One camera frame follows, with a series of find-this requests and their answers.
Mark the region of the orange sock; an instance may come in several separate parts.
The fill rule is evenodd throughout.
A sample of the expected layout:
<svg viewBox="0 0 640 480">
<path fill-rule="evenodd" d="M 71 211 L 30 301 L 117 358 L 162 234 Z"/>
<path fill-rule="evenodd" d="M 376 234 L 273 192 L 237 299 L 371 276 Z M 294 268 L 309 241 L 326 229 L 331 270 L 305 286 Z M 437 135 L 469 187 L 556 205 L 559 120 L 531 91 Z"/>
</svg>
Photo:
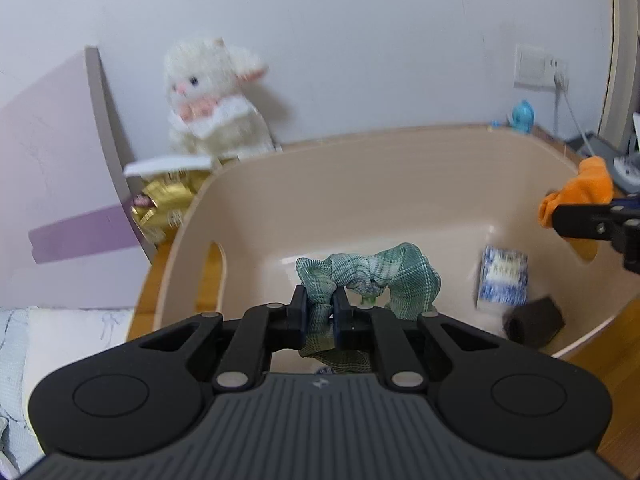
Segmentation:
<svg viewBox="0 0 640 480">
<path fill-rule="evenodd" d="M 605 205 L 614 197 L 613 180 L 602 157 L 591 156 L 578 165 L 578 174 L 559 191 L 548 192 L 538 207 L 538 223 L 552 228 L 552 214 L 560 205 Z"/>
</svg>

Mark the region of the green plaid sock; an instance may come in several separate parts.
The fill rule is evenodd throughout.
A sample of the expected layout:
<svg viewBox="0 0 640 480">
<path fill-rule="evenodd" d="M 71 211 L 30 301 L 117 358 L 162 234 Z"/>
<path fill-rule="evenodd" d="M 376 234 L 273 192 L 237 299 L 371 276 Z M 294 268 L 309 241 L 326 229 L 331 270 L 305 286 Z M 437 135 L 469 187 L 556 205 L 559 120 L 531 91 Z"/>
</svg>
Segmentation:
<svg viewBox="0 0 640 480">
<path fill-rule="evenodd" d="M 334 342 L 332 296 L 339 288 L 356 292 L 364 306 L 373 306 L 383 292 L 390 293 L 386 309 L 396 318 L 414 321 L 434 309 L 442 279 L 419 247 L 401 243 L 366 256 L 333 254 L 323 260 L 302 257 L 296 261 L 300 284 L 311 302 L 306 344 L 298 354 L 315 359 L 337 374 L 369 373 L 367 353 L 343 351 Z"/>
</svg>

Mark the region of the blue white tissue pack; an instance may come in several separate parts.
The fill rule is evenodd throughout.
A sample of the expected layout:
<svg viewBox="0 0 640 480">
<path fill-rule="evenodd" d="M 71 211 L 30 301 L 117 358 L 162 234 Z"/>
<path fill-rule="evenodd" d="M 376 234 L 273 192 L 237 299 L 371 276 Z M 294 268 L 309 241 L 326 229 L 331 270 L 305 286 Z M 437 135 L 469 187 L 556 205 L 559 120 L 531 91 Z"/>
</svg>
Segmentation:
<svg viewBox="0 0 640 480">
<path fill-rule="evenodd" d="M 480 262 L 476 307 L 503 314 L 526 304 L 528 258 L 525 252 L 487 246 Z"/>
</svg>

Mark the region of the white phone stand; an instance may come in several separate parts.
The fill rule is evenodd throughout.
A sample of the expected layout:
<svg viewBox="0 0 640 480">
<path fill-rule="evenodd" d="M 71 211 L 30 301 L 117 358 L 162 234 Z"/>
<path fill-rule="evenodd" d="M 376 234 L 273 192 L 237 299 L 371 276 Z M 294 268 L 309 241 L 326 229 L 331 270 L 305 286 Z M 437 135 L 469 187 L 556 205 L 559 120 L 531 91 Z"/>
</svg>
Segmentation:
<svg viewBox="0 0 640 480">
<path fill-rule="evenodd" d="M 617 185 L 626 193 L 638 193 L 640 186 L 640 114 L 632 114 L 634 135 L 630 139 L 629 153 L 614 158 L 614 176 Z"/>
</svg>

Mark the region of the dark grey box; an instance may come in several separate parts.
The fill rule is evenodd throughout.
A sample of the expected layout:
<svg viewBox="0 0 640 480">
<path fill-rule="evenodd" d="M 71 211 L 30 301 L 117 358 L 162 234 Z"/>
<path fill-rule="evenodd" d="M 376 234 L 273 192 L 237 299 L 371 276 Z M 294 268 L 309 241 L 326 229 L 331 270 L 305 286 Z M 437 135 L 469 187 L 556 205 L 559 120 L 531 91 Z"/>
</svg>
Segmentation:
<svg viewBox="0 0 640 480">
<path fill-rule="evenodd" d="M 566 144 L 578 155 L 582 157 L 600 156 L 601 158 L 608 160 L 609 162 L 616 157 L 624 156 L 624 153 L 614 148 L 607 140 L 596 136 L 594 133 L 586 134 L 589 145 L 586 145 L 584 139 L 581 136 L 570 139 Z"/>
</svg>

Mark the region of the dark brown small box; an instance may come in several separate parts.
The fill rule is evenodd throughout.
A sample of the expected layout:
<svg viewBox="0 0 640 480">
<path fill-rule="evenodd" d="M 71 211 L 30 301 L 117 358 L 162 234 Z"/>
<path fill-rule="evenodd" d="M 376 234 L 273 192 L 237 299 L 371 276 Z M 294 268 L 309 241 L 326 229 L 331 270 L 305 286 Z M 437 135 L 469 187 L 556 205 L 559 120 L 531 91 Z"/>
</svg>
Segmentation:
<svg viewBox="0 0 640 480">
<path fill-rule="evenodd" d="M 515 307 L 503 317 L 506 338 L 536 350 L 551 342 L 564 326 L 564 316 L 550 296 Z"/>
</svg>

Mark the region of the blue toy figurine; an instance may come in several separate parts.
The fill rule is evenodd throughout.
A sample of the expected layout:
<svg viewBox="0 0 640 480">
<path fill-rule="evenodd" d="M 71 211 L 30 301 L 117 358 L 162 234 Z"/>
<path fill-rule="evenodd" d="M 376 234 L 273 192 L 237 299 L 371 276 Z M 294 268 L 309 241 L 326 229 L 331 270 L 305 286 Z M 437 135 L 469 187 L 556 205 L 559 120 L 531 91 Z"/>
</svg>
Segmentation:
<svg viewBox="0 0 640 480">
<path fill-rule="evenodd" d="M 530 103 L 523 100 L 516 104 L 511 113 L 511 128 L 521 133 L 531 133 L 534 125 L 535 112 Z"/>
</svg>

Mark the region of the beige plastic storage basket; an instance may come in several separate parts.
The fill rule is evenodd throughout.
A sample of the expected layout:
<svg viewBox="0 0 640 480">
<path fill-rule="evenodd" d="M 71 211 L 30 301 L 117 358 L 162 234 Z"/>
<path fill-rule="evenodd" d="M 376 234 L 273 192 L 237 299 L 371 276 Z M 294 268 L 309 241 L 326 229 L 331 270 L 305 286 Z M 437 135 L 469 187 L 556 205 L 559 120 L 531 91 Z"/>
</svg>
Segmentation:
<svg viewBox="0 0 640 480">
<path fill-rule="evenodd" d="M 483 126 L 354 134 L 229 164 L 204 183 L 183 220 L 154 324 L 194 313 L 212 246 L 222 255 L 217 308 L 238 318 L 258 304 L 288 302 L 299 258 L 371 255 L 408 242 L 442 280 L 438 310 L 500 333 L 500 318 L 475 307 L 480 256 L 495 246 L 526 253 L 529 295 L 552 298 L 565 318 L 548 352 L 567 356 L 639 293 L 638 276 L 610 246 L 585 261 L 539 225 L 540 201 L 575 171 L 536 136 Z"/>
</svg>

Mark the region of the gold snack bag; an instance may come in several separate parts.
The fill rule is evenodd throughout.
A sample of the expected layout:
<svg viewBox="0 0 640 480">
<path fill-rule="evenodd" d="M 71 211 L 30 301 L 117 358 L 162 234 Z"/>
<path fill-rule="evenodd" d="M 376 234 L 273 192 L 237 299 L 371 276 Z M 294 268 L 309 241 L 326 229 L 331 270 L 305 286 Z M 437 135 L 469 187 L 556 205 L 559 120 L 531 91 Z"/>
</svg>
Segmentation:
<svg viewBox="0 0 640 480">
<path fill-rule="evenodd" d="M 131 219 L 148 242 L 158 245 L 169 235 L 175 235 L 208 177 L 225 164 L 238 160 L 237 157 L 212 159 L 215 167 L 210 171 L 176 171 L 153 177 L 134 177 L 142 181 L 142 190 L 131 200 Z"/>
</svg>

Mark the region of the white bedding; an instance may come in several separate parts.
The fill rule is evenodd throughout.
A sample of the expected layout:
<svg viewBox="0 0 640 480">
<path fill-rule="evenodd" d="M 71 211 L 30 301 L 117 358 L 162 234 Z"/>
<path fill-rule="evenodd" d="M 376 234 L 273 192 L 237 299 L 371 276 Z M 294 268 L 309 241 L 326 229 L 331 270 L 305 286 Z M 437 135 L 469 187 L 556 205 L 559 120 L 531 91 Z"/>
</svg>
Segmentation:
<svg viewBox="0 0 640 480">
<path fill-rule="evenodd" d="M 32 390 L 59 368 L 122 344 L 130 309 L 1 311 L 1 477 L 16 479 L 42 456 L 27 415 Z"/>
</svg>

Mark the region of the pink purple headboard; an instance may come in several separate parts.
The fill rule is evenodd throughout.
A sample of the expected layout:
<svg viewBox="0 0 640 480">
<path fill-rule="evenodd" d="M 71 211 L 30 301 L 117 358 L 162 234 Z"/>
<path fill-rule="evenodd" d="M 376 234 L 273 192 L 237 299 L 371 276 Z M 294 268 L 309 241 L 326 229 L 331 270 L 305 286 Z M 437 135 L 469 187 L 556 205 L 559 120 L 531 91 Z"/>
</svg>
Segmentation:
<svg viewBox="0 0 640 480">
<path fill-rule="evenodd" d="M 150 263 L 128 198 L 86 47 L 1 109 L 2 307 L 134 306 Z"/>
</svg>

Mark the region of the white paper card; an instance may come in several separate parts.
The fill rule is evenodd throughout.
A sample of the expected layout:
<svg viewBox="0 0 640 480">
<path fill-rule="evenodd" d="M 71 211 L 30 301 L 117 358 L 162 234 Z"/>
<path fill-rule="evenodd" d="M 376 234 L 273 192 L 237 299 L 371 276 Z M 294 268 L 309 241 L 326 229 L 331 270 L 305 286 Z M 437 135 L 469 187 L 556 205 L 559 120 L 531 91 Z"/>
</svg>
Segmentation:
<svg viewBox="0 0 640 480">
<path fill-rule="evenodd" d="M 207 155 L 166 155 L 130 162 L 122 170 L 125 178 L 146 178 L 176 171 L 212 170 L 215 162 Z"/>
</svg>

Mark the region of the white plush lamb toy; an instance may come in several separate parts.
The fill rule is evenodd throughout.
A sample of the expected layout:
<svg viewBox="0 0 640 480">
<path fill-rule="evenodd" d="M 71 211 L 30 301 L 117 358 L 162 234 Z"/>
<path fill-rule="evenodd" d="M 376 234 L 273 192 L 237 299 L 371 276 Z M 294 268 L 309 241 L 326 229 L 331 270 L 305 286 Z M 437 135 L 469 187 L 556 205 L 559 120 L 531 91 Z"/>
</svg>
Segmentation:
<svg viewBox="0 0 640 480">
<path fill-rule="evenodd" d="M 220 38 L 171 47 L 164 58 L 164 87 L 172 148 L 215 162 L 274 152 L 277 144 L 265 118 L 244 92 L 266 71 L 255 52 Z"/>
</svg>

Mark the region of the wooden door frame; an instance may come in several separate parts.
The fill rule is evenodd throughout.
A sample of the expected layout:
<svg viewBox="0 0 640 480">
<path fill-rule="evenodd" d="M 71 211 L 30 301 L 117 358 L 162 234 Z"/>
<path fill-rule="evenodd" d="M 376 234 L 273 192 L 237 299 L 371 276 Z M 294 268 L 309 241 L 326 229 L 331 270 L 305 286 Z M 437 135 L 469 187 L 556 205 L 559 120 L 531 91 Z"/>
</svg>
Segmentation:
<svg viewBox="0 0 640 480">
<path fill-rule="evenodd" d="M 639 109 L 639 0 L 611 0 L 610 69 L 598 136 L 629 151 Z"/>
</svg>

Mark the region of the white wall switch socket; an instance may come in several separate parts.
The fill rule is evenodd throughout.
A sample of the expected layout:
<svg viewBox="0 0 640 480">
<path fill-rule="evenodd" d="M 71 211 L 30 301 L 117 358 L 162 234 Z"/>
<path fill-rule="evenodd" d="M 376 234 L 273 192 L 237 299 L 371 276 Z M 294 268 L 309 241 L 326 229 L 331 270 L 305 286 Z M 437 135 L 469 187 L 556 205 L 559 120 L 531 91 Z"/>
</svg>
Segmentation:
<svg viewBox="0 0 640 480">
<path fill-rule="evenodd" d="M 568 63 L 541 48 L 515 47 L 514 84 L 539 90 L 566 90 Z"/>
</svg>

